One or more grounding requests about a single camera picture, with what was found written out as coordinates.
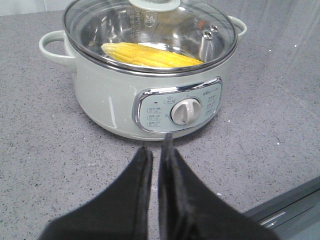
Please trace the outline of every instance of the yellow corn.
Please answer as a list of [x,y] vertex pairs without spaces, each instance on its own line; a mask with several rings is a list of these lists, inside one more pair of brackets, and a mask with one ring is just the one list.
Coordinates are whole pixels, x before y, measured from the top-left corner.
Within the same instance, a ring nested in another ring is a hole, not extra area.
[[105,43],[101,48],[114,60],[127,64],[158,68],[177,68],[203,63],[192,57],[136,43]]

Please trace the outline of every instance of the gray countertop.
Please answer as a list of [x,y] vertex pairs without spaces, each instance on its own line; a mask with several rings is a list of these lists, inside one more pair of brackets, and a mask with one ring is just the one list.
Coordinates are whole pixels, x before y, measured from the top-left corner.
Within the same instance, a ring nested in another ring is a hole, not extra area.
[[[243,212],[320,175],[320,2],[214,4],[248,32],[218,115],[174,145]],[[149,235],[157,239],[162,143],[114,135],[86,116],[71,73],[38,48],[41,36],[63,29],[62,15],[0,17],[0,240],[36,239],[111,184],[140,146],[154,156]],[[62,44],[48,47],[63,52]]]

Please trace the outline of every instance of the white knob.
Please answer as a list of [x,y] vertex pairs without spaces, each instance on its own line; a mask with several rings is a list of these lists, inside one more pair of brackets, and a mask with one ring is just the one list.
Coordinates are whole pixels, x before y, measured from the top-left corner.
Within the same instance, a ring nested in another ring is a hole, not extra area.
[[197,119],[201,105],[194,98],[179,101],[171,110],[171,119],[177,125],[187,125]]

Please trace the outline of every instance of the electric cooker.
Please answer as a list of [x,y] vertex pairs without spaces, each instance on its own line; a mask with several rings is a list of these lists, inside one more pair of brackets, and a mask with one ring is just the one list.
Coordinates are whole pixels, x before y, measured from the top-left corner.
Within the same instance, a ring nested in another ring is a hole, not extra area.
[[[241,20],[201,0],[75,0],[64,12],[63,25],[64,30],[40,39],[42,54],[72,72],[76,98],[94,122],[145,141],[163,140],[166,133],[187,135],[214,117],[247,31]],[[65,55],[45,49],[54,41],[63,42]],[[101,49],[121,42],[203,63],[140,66],[116,61]]]

